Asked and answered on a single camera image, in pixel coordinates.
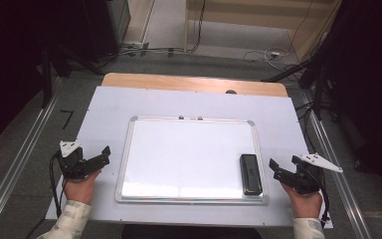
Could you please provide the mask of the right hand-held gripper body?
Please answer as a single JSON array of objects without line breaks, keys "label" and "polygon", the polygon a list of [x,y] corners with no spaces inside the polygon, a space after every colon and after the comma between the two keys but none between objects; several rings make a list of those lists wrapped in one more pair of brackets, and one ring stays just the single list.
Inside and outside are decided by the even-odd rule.
[{"label": "right hand-held gripper body", "polygon": [[290,181],[291,187],[299,194],[318,191],[323,186],[323,171],[325,169],[343,172],[340,166],[333,164],[318,153],[294,155],[291,162],[296,166],[296,172]]}]

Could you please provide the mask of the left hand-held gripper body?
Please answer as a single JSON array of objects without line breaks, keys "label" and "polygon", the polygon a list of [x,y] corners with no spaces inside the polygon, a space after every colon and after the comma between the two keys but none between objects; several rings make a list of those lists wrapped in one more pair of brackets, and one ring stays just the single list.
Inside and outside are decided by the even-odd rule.
[{"label": "left hand-held gripper body", "polygon": [[92,165],[83,157],[81,144],[76,141],[61,141],[58,163],[64,178],[83,180],[92,172]]}]

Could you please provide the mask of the black whiteboard eraser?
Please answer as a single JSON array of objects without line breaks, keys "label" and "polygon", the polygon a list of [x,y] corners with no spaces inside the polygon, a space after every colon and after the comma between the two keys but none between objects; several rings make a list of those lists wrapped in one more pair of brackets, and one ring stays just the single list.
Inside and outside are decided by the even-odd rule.
[{"label": "black whiteboard eraser", "polygon": [[254,154],[242,154],[240,157],[243,193],[260,195],[263,192],[258,159]]}]

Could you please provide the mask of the person's right hand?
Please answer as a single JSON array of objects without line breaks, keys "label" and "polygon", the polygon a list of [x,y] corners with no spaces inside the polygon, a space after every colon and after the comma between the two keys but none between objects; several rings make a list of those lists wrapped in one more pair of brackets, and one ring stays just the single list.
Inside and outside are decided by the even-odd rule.
[{"label": "person's right hand", "polygon": [[289,197],[292,213],[295,218],[318,218],[322,206],[322,196],[319,192],[299,194],[295,189],[285,184],[282,188]]}]

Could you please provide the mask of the person's left hand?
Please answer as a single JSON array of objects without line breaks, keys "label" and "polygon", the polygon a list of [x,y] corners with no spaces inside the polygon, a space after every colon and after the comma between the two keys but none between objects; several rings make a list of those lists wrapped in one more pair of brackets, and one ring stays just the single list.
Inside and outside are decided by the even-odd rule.
[{"label": "person's left hand", "polygon": [[80,181],[65,179],[63,186],[67,199],[90,205],[94,196],[95,181],[99,175],[100,170],[97,170]]}]

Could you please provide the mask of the white table cover sheet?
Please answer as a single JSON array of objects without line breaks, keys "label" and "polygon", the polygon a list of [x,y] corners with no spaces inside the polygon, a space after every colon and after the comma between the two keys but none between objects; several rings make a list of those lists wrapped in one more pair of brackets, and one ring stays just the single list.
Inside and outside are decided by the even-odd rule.
[{"label": "white table cover sheet", "polygon": [[[129,122],[134,117],[250,120],[257,129],[268,188],[266,204],[120,203],[115,199]],[[287,194],[274,179],[270,159],[288,170],[294,155],[307,152],[292,101],[197,92],[99,87],[78,134],[85,157],[108,145],[109,164],[97,178],[92,218],[95,221],[243,227],[290,226]]]}]

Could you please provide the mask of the silver framed whiteboard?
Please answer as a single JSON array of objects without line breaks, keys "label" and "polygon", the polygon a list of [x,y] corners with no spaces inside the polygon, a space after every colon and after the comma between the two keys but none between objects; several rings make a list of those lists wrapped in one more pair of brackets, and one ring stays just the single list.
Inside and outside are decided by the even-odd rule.
[{"label": "silver framed whiteboard", "polygon": [[[242,154],[258,159],[260,195],[243,193]],[[238,119],[132,118],[115,199],[120,203],[268,203],[255,124]]]}]

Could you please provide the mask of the black metal stand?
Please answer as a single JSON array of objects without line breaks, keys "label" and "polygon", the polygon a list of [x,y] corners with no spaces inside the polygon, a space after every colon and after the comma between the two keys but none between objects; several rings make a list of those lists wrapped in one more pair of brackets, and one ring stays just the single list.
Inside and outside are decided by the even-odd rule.
[{"label": "black metal stand", "polygon": [[313,56],[296,66],[291,67],[271,78],[265,79],[265,83],[277,83],[280,80],[303,70],[303,74],[298,81],[301,89],[307,90],[312,84],[315,84],[313,105],[310,107],[318,120],[321,117],[321,97],[324,84],[326,82],[326,66],[325,61],[330,51],[333,49],[334,41],[337,34],[330,31],[324,38],[324,41],[318,46]]},{"label": "black metal stand", "polygon": [[60,77],[68,78],[71,75],[72,69],[68,64],[67,58],[73,59],[96,75],[103,75],[103,72],[98,67],[93,66],[90,62],[69,48],[60,44],[48,44],[42,51],[42,79],[44,93],[42,109],[49,104],[53,96],[51,67],[55,68]]}]

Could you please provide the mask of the person's dark clothing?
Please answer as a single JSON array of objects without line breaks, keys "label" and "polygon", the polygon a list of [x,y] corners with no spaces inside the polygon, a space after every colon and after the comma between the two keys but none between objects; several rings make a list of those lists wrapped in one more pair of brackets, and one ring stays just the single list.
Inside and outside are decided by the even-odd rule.
[{"label": "person's dark clothing", "polygon": [[121,239],[262,239],[253,228],[125,225]]}]

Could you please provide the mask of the power strip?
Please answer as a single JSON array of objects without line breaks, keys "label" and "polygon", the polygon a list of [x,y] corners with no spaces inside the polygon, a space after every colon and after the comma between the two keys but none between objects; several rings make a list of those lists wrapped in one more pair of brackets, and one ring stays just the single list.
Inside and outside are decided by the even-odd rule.
[{"label": "power strip", "polygon": [[132,42],[132,43],[122,43],[120,49],[123,51],[127,50],[144,50],[147,49],[149,43],[142,42]]}]

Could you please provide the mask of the dark curtain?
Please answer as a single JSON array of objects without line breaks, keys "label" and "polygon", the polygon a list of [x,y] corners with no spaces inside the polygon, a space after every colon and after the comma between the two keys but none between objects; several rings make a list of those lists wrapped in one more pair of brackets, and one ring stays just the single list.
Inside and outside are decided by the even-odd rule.
[{"label": "dark curtain", "polygon": [[382,177],[382,0],[341,0],[324,63],[357,159]]},{"label": "dark curtain", "polygon": [[43,90],[42,51],[60,44],[97,67],[118,54],[127,0],[0,0],[0,134]]}]

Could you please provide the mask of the aluminium floor rail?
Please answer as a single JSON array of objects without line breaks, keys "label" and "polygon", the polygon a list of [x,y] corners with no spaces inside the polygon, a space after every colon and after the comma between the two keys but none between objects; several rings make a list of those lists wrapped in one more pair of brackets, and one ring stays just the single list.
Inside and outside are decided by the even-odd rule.
[{"label": "aluminium floor rail", "polygon": [[54,107],[59,98],[60,90],[65,84],[65,79],[56,77],[51,89],[54,91],[54,95],[51,97],[48,104],[39,111],[29,133],[25,137],[23,144],[21,145],[16,156],[7,170],[2,182],[0,183],[0,214],[3,211],[21,173],[27,164],[29,157],[38,141]]},{"label": "aluminium floor rail", "polygon": [[[340,166],[336,152],[332,146],[330,138],[324,127],[325,117],[321,115],[321,111],[316,114],[314,110],[308,114],[308,122],[313,130],[313,136],[306,133],[309,137],[308,144],[315,152],[319,152],[325,156],[332,163]],[[338,192],[339,199],[343,205],[345,214],[349,220],[352,231],[354,232],[356,239],[372,239],[372,234],[366,224],[364,216],[360,210],[358,202],[354,197],[354,193],[351,190],[348,180],[343,172],[330,172],[335,188]]]}]

